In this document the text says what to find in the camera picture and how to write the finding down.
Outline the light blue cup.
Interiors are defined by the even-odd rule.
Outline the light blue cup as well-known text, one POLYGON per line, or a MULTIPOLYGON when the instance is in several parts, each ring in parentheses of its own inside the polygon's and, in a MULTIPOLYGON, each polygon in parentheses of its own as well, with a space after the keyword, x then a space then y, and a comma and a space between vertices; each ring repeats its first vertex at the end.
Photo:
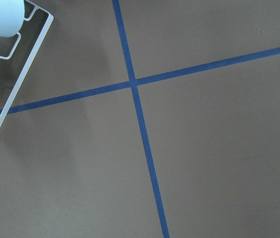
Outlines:
POLYGON ((24 16, 23 0, 0 0, 0 37, 12 37, 18 33, 24 16))

